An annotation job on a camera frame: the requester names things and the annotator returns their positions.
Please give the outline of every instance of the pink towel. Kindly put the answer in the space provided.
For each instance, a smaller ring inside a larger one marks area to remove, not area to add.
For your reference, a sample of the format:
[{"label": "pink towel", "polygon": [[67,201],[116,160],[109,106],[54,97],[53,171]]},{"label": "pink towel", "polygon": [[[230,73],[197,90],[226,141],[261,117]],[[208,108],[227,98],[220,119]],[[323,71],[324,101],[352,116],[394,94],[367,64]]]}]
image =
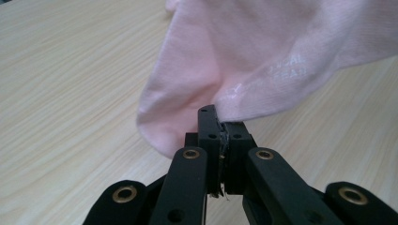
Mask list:
[{"label": "pink towel", "polygon": [[398,53],[397,0],[177,0],[137,125],[171,158],[196,112],[222,121],[292,108],[339,68]]}]

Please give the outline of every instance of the wood grain surface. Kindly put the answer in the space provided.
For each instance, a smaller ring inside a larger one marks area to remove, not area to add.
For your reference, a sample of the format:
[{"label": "wood grain surface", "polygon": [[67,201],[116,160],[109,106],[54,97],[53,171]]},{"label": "wood grain surface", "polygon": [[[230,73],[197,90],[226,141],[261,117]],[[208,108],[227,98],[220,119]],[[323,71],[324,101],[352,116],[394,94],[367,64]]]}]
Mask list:
[{"label": "wood grain surface", "polygon": [[[0,224],[81,224],[102,191],[167,173],[135,126],[172,16],[162,0],[0,5]],[[338,72],[295,109],[247,122],[307,183],[348,181],[398,210],[398,58]],[[207,224],[248,224],[241,198]]]}]

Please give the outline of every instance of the wooden table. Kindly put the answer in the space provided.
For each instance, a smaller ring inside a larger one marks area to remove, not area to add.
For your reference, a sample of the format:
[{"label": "wooden table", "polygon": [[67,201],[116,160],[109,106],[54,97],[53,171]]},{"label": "wooden table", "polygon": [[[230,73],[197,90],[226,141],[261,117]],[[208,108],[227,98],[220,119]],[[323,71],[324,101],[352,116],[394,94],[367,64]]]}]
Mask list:
[{"label": "wooden table", "polygon": [[[170,160],[135,126],[172,18],[162,0],[0,6],[1,224],[81,224],[111,184],[148,185]],[[295,109],[247,122],[309,185],[348,181],[398,210],[398,58],[342,70]],[[246,224],[241,198],[207,224]]]}]

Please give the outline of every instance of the light wood tabletop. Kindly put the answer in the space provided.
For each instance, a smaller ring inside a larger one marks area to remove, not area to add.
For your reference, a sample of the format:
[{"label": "light wood tabletop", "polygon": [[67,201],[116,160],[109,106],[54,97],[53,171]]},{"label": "light wood tabletop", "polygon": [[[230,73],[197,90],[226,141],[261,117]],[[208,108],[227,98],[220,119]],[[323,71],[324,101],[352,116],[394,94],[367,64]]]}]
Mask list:
[{"label": "light wood tabletop", "polygon": [[[171,19],[163,0],[0,5],[1,224],[82,224],[111,184],[167,173],[135,118]],[[247,127],[310,186],[351,182],[398,210],[397,74],[397,57],[341,70]],[[248,224],[241,197],[210,198],[207,224]]]}]

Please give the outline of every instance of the metal pin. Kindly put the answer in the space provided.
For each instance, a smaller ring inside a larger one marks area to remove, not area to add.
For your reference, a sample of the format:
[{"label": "metal pin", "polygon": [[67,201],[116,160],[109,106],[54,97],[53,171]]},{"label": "metal pin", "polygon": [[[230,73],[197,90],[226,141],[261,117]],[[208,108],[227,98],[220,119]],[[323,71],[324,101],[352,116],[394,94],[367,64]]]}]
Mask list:
[{"label": "metal pin", "polygon": [[189,149],[185,150],[182,156],[187,159],[194,159],[198,158],[200,156],[200,153],[194,149]]},{"label": "metal pin", "polygon": [[368,203],[368,198],[366,198],[366,196],[351,187],[340,187],[339,195],[344,200],[357,205],[365,205]]},{"label": "metal pin", "polygon": [[273,154],[267,150],[260,150],[255,154],[261,159],[273,159]]},{"label": "metal pin", "polygon": [[124,186],[116,190],[112,196],[116,203],[128,203],[137,196],[137,189],[134,186]]}]

